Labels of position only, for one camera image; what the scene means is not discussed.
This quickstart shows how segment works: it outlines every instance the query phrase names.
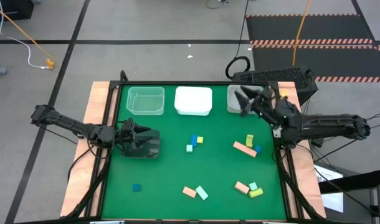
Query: pink block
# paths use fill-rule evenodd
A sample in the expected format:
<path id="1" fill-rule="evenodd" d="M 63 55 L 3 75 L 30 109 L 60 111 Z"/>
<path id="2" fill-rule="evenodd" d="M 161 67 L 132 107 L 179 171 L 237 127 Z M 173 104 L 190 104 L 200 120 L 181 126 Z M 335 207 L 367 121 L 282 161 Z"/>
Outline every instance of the pink block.
<path id="1" fill-rule="evenodd" d="M 183 193 L 192 197 L 192 198 L 196 197 L 196 194 L 197 194 L 197 192 L 195 190 L 190 189 L 186 186 L 183 188 Z"/>
<path id="2" fill-rule="evenodd" d="M 237 181 L 237 183 L 235 183 L 235 186 L 234 186 L 237 190 L 240 190 L 242 193 L 244 194 L 247 194 L 248 191 L 250 190 L 249 187 L 247 187 L 246 185 L 242 184 L 241 182 Z"/>
<path id="3" fill-rule="evenodd" d="M 240 151 L 242 151 L 242 152 L 244 152 L 244 153 L 246 153 L 252 157 L 257 156 L 257 151 L 252 150 L 252 149 L 248 148 L 247 146 L 245 146 L 245 145 L 243 145 L 237 141 L 234 142 L 233 147 L 235 147 L 236 149 L 238 149 L 238 150 L 240 150 Z"/>

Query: clear plastic bin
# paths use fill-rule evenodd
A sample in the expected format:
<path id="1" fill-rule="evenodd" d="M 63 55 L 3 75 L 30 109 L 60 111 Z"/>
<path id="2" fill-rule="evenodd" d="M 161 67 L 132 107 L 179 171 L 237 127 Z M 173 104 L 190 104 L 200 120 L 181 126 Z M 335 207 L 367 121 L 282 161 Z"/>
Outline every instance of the clear plastic bin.
<path id="1" fill-rule="evenodd" d="M 250 85 L 243 85 L 251 90 L 260 90 L 262 91 L 263 88 L 260 86 L 250 86 Z M 227 87 L 227 111 L 230 113 L 241 113 L 241 108 L 239 101 L 237 100 L 237 97 L 235 97 L 234 92 L 238 90 L 239 93 L 245 96 L 245 93 L 240 88 L 240 85 L 229 85 Z"/>
<path id="2" fill-rule="evenodd" d="M 134 115 L 161 115 L 164 113 L 164 100 L 162 87 L 131 87 L 126 108 Z"/>

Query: white paper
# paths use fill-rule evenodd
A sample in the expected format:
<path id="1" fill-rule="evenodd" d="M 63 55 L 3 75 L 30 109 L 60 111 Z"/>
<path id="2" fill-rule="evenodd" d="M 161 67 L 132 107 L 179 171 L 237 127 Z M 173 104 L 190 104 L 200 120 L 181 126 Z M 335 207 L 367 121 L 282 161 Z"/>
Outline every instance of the white paper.
<path id="1" fill-rule="evenodd" d="M 333 180 L 333 179 L 338 179 L 338 178 L 343 177 L 341 174 L 337 172 L 322 168 L 320 166 L 315 165 L 315 168 L 322 174 L 323 177 L 326 177 L 328 180 Z M 325 181 L 325 179 L 322 178 L 320 174 L 318 174 L 317 172 L 316 172 L 316 176 L 319 182 Z M 324 194 L 324 195 L 321 195 L 321 197 L 323 199 L 323 205 L 326 208 L 329 208 L 341 213 L 344 212 L 344 194 L 343 193 Z"/>

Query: plastic container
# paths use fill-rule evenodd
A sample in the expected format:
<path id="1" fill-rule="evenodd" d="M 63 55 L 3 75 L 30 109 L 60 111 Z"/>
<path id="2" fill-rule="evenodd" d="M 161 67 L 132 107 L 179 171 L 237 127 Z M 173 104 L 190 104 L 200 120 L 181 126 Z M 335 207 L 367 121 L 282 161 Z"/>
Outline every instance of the plastic container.
<path id="1" fill-rule="evenodd" d="M 241 85 L 229 85 L 227 87 L 227 111 L 230 113 L 241 113 L 239 101 L 237 100 L 234 94 L 234 92 L 238 90 L 239 93 L 245 96 L 240 86 Z M 250 86 L 250 85 L 243 85 L 243 86 L 251 90 L 260 90 L 260 91 L 263 90 L 263 88 L 260 86 Z"/>
<path id="2" fill-rule="evenodd" d="M 207 87 L 177 87 L 175 108 L 181 115 L 207 116 L 212 109 L 212 89 Z"/>
<path id="3" fill-rule="evenodd" d="M 126 108 L 134 115 L 161 115 L 164 113 L 164 100 L 162 87 L 131 87 Z"/>

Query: concrete floor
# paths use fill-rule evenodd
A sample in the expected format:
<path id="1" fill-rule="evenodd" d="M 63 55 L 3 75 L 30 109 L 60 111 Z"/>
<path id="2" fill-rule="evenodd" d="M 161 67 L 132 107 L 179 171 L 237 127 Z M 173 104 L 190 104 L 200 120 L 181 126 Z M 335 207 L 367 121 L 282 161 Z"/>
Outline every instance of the concrete floor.
<path id="1" fill-rule="evenodd" d="M 84 0 L 42 0 L 31 20 L 17 23 L 35 39 L 69 40 Z M 380 40 L 380 0 L 358 1 L 368 24 Z M 250 2 L 249 14 L 302 13 L 306 0 Z M 217 10 L 206 9 L 203 0 L 91 0 L 78 39 L 238 39 L 245 1 L 230 1 Z M 350 0 L 314 0 L 310 13 L 355 13 Z M 243 39 L 248 38 L 247 29 Z M 10 24 L 8 36 L 24 37 Z M 6 219 L 13 196 L 32 149 L 37 128 L 30 125 L 34 106 L 49 100 L 67 45 L 45 45 L 56 60 L 55 70 L 34 69 L 26 64 L 22 45 L 0 45 L 0 65 L 9 71 L 0 76 L 0 223 Z M 249 45 L 240 54 L 251 57 Z M 34 47 L 32 63 L 45 57 Z M 57 97 L 55 108 L 82 120 L 92 82 L 116 80 L 124 69 L 130 80 L 227 80 L 224 69 L 236 45 L 76 45 Z M 235 65 L 238 71 L 242 65 Z M 319 83 L 309 113 L 355 113 L 370 117 L 380 111 L 378 83 Z M 371 121 L 380 124 L 380 118 Z M 59 128 L 51 128 L 75 139 Z M 347 142 L 326 142 L 322 153 Z M 67 171 L 75 145 L 46 133 L 34 170 L 17 213 L 16 222 L 58 218 L 65 194 Z M 334 166 L 355 172 L 380 169 L 380 127 L 361 142 L 328 157 Z"/>

